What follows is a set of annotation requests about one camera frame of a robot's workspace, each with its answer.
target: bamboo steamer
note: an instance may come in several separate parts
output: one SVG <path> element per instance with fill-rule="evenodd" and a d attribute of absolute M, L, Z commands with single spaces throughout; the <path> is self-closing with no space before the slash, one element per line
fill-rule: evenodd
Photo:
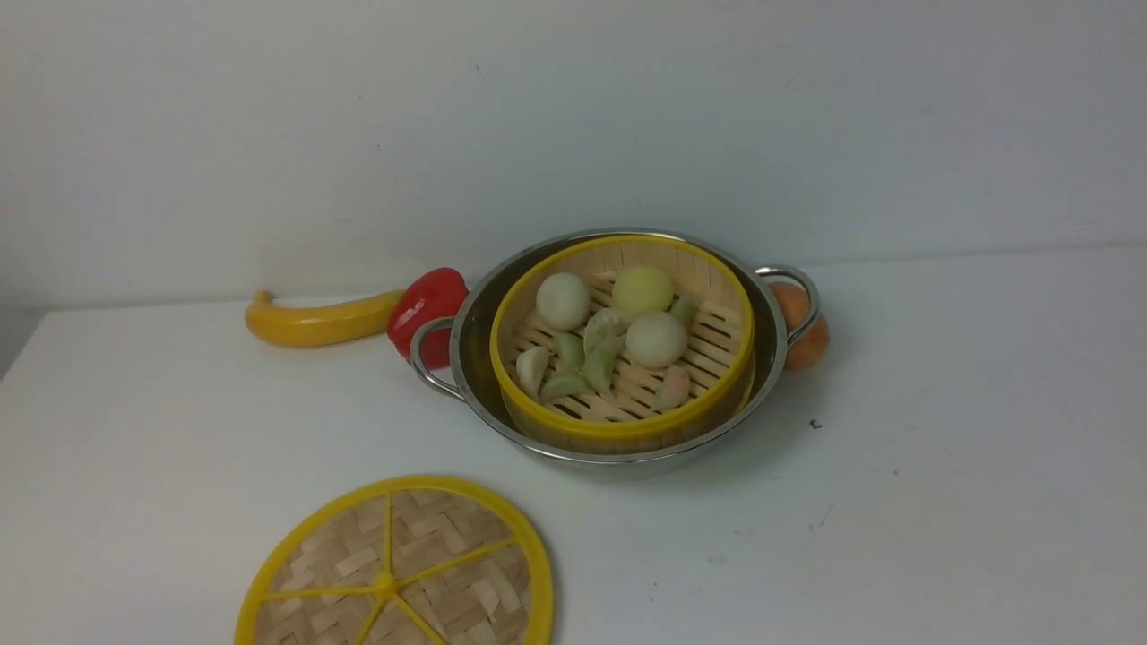
<path fill-rule="evenodd" d="M 512 374 L 517 356 L 545 347 L 555 353 L 556 333 L 535 308 L 541 282 L 554 273 L 579 274 L 590 286 L 591 316 L 612 305 L 612 286 L 627 267 L 651 265 L 673 280 L 677 297 L 699 304 L 679 365 L 689 373 L 689 399 L 664 412 L 653 410 L 661 370 L 650 371 L 622 352 L 614 368 L 612 396 L 571 396 L 541 404 Z M 578 337 L 583 324 L 572 333 Z M 648 235 L 611 235 L 575 244 L 538 263 L 507 292 L 494 314 L 490 355 L 507 411 L 522 434 L 567 450 L 623 454 L 668 448 L 700 436 L 734 415 L 752 384 L 752 308 L 744 287 L 723 262 L 687 242 Z M 551 359 L 547 378 L 556 371 Z"/>
<path fill-rule="evenodd" d="M 272 552 L 236 645 L 546 645 L 553 576 L 529 520 L 452 477 L 379 482 L 322 507 Z"/>

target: stainless steel pot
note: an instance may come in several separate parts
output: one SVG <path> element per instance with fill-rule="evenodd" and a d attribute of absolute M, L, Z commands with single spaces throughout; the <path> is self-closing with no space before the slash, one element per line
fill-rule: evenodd
<path fill-rule="evenodd" d="M 544 258 L 565 247 L 609 235 L 651 235 L 695 244 L 727 264 L 749 294 L 756 325 L 754 351 L 757 359 L 756 375 L 750 388 L 749 402 L 736 415 L 694 440 L 661 450 L 630 454 L 575 452 L 554 448 L 520 434 L 514 429 L 514 423 L 506 411 L 489 352 L 494 312 L 498 310 L 502 297 L 518 278 Z M 770 277 L 790 278 L 809 293 L 809 302 L 811 304 L 809 316 L 791 333 L 786 334 L 785 319 L 781 316 L 780 305 L 777 304 L 772 292 L 762 281 L 762 278 Z M 411 343 L 411 359 L 415 373 L 423 382 L 442 394 L 465 402 L 487 426 L 531 454 L 567 464 L 583 464 L 595 467 L 663 463 L 671 457 L 701 452 L 700 448 L 709 445 L 725 436 L 729 430 L 744 421 L 760 405 L 760 402 L 764 401 L 768 390 L 777 382 L 777 379 L 780 378 L 788 348 L 812 327 L 819 312 L 820 295 L 817 293 L 816 285 L 812 283 L 812 280 L 807 275 L 791 266 L 771 265 L 750 271 L 720 249 L 715 249 L 705 242 L 685 235 L 649 228 L 599 228 L 546 240 L 494 267 L 470 292 L 469 297 L 462 303 L 458 316 L 453 318 L 439 318 L 438 320 L 427 322 L 414 334 Z M 450 371 L 457 386 L 431 373 L 422 362 L 421 345 L 427 334 L 446 327 L 451 328 Z M 676 465 L 680 460 L 673 459 L 672 461 Z"/>

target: yellow spoke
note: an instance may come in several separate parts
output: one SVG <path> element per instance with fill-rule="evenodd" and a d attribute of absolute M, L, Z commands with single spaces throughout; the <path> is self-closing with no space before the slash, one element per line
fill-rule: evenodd
<path fill-rule="evenodd" d="M 295 591 L 278 591 L 265 593 L 262 600 L 286 600 L 289 598 L 310 598 L 314 596 L 361 596 L 365 593 L 377 593 L 373 586 L 321 586 L 312 589 L 296 589 Z"/>
<path fill-rule="evenodd" d="M 393 524 L 390 515 L 395 512 L 395 494 L 387 494 L 387 508 L 384 511 L 385 515 L 382 516 L 382 570 L 390 572 L 391 565 L 393 564 L 393 554 L 390 552 L 395 544 L 393 537 L 390 535 L 390 529 Z"/>
<path fill-rule="evenodd" d="M 442 572 L 444 572 L 444 570 L 446 570 L 448 568 L 457 567 L 457 566 L 459 566 L 459 565 L 461 565 L 461 564 L 463 564 L 466 561 L 473 560 L 475 558 L 479 558 L 482 555 L 485 555 L 486 553 L 492 553 L 494 551 L 498 551 L 499 549 L 505 549 L 507 546 L 513 545 L 516 542 L 517 542 L 517 539 L 514 539 L 514 538 L 504 539 L 501 542 L 496 542 L 493 544 L 487 544 L 487 545 L 485 545 L 485 546 L 483 546 L 481 549 L 475 549 L 474 551 L 470 551 L 469 553 L 465 553 L 462 555 L 459 555 L 458 558 L 454 558 L 453 560 L 446 560 L 445 562 L 439 562 L 439 564 L 430 567 L 429 569 L 419 572 L 419 573 L 412 575 L 411 577 L 403 578 L 403 580 L 398 581 L 398 588 L 401 589 L 404 586 L 409 586 L 409 585 L 414 584 L 415 582 L 418 582 L 420 580 L 428 578 L 428 577 L 430 577 L 432 575 L 438 575 L 438 574 L 440 574 Z"/>
<path fill-rule="evenodd" d="M 427 635 L 427 638 L 429 638 L 434 645 L 446 645 L 446 642 L 442 639 L 442 636 L 435 631 L 435 629 L 430 627 L 430 624 L 427 623 L 427 621 L 420 616 L 418 612 L 414 611 L 414 607 L 411 607 L 406 600 L 403 600 L 401 596 L 395 596 L 395 603 L 398 605 L 398 608 L 406 614 L 406 617 L 411 619 L 414 624 L 419 625 L 419 629 Z"/>
<path fill-rule="evenodd" d="M 362 629 L 360 629 L 359 635 L 354 637 L 354 645 L 362 645 L 366 643 L 366 637 L 370 635 L 370 628 L 374 627 L 374 622 L 379 620 L 379 614 L 382 613 L 382 608 L 385 606 L 385 598 L 379 598 L 374 601 L 374 606 L 370 607 L 370 613 L 366 616 L 366 622 L 362 623 Z"/>

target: yellow rim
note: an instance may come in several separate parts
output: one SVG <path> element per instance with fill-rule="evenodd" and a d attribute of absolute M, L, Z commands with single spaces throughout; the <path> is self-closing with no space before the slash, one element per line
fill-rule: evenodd
<path fill-rule="evenodd" d="M 728 280 L 728 282 L 734 285 L 736 288 L 738 300 L 741 302 L 741 319 L 744 328 L 744 337 L 741 339 L 741 345 L 738 348 L 736 356 L 733 358 L 733 365 L 729 366 L 728 372 L 726 372 L 712 388 L 681 407 L 638 421 L 606 422 L 572 419 L 547 409 L 522 391 L 522 388 L 517 386 L 517 382 L 514 381 L 513 376 L 510 376 L 502 363 L 497 331 L 502 326 L 507 303 L 514 301 L 520 295 L 522 289 L 525 288 L 525 285 L 529 283 L 530 280 L 538 273 L 574 254 L 595 247 L 618 243 L 651 243 L 671 246 L 689 251 L 708 261 L 710 266 L 716 267 L 726 278 L 726 280 Z M 507 405 L 516 406 L 528 417 L 538 422 L 545 423 L 551 428 L 555 428 L 583 438 L 598 441 L 631 441 L 656 436 L 668 430 L 672 430 L 673 428 L 680 427 L 681 423 L 687 423 L 704 415 L 705 412 L 717 405 L 720 398 L 729 393 L 738 379 L 748 367 L 748 357 L 752 349 L 754 322 L 752 304 L 749 302 L 749 294 L 744 292 L 744 287 L 741 286 L 741 281 L 736 278 L 736 274 L 734 274 L 724 262 L 717 259 L 704 249 L 679 240 L 669 240 L 665 238 L 653 238 L 646 235 L 614 235 L 575 244 L 535 265 L 506 293 L 501 304 L 498 306 L 498 312 L 494 313 L 493 329 L 494 333 L 490 334 L 490 357 L 492 359 L 491 363 L 493 363 L 494 366 L 494 374 L 498 378 L 498 383 L 501 386 L 502 396 L 508 399 Z"/>
<path fill-rule="evenodd" d="M 525 561 L 530 567 L 533 603 L 530 609 L 530 624 L 525 629 L 525 636 L 523 637 L 522 643 L 524 645 L 546 645 L 549 643 L 551 634 L 554 627 L 553 573 L 551 572 L 549 559 L 546 555 L 546 549 L 541 543 L 541 538 L 538 537 L 538 533 L 533 530 L 533 526 L 530 524 L 530 521 L 525 518 L 525 515 L 493 491 L 482 488 L 473 482 L 455 477 L 412 475 L 377 482 L 351 491 L 338 499 L 335 499 L 330 504 L 327 504 L 322 508 L 319 508 L 310 518 L 303 520 L 303 523 L 295 527 L 295 530 L 290 531 L 290 534 L 288 534 L 287 537 L 279 543 L 279 546 L 271 552 L 271 555 L 267 557 L 263 567 L 259 569 L 259 573 L 256 574 L 255 580 L 251 581 L 251 586 L 247 591 L 247 597 L 243 599 L 243 606 L 239 613 L 239 622 L 235 625 L 235 645 L 252 645 L 255 643 L 255 629 L 256 622 L 258 621 L 259 606 L 263 605 L 264 601 L 280 600 L 283 598 L 303 598 L 307 596 L 327 596 L 333 593 L 379 596 L 379 599 L 375 601 L 374 607 L 370 611 L 370 615 L 367 617 L 366 624 L 364 624 L 358 635 L 357 644 L 365 642 L 370 628 L 374 625 L 379 615 L 382 614 L 382 609 L 388 603 L 395 603 L 396 606 L 406 613 L 407 616 L 411 617 L 411 621 L 426 634 L 427 638 L 431 643 L 445 643 L 442 635 L 427 624 L 426 620 L 419 616 L 418 613 L 415 613 L 414 609 L 407 605 L 400 596 L 398 596 L 397 591 L 390 595 L 383 595 L 380 593 L 380 590 L 374 586 L 340 586 L 325 589 L 299 589 L 282 593 L 266 592 L 267 588 L 271 586 L 271 582 L 274 580 L 275 574 L 282 568 L 287 558 L 296 549 L 298 549 L 303 539 L 346 508 L 357 506 L 367 499 L 382 496 L 387 497 L 387 523 L 383 530 L 382 546 L 383 572 L 390 573 L 392 559 L 390 542 L 390 503 L 395 492 L 409 489 L 440 490 L 443 492 L 468 497 L 482 504 L 486 508 L 490 508 L 490 511 L 498 515 L 502 522 L 506 522 L 506 526 L 509 527 L 514 537 L 468 551 L 452 560 L 435 565 L 427 570 L 399 580 L 396 582 L 396 590 L 401 590 L 424 577 L 436 575 L 450 567 L 458 566 L 474 558 L 479 558 L 492 551 L 517 544 L 522 549 L 522 553 L 525 554 Z"/>

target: lid center knob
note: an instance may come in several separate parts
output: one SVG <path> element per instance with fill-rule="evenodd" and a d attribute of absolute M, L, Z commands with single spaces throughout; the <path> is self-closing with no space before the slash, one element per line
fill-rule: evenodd
<path fill-rule="evenodd" d="M 398 582 L 395 580 L 395 575 L 390 572 L 382 572 L 374 577 L 374 586 L 379 590 L 379 593 L 383 596 L 393 596 L 398 593 Z"/>

